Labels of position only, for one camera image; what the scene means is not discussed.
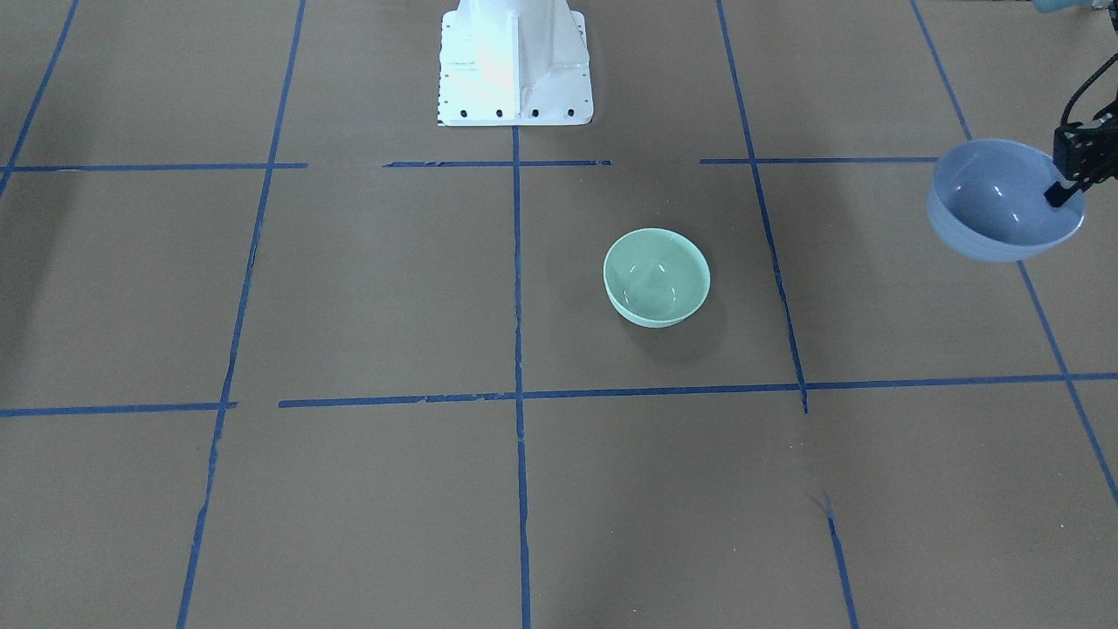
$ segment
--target mint green bowl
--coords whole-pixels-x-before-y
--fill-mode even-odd
[[[606,252],[606,294],[622,317],[645,328],[686,320],[707,301],[710,266],[691,240],[667,229],[629,231]]]

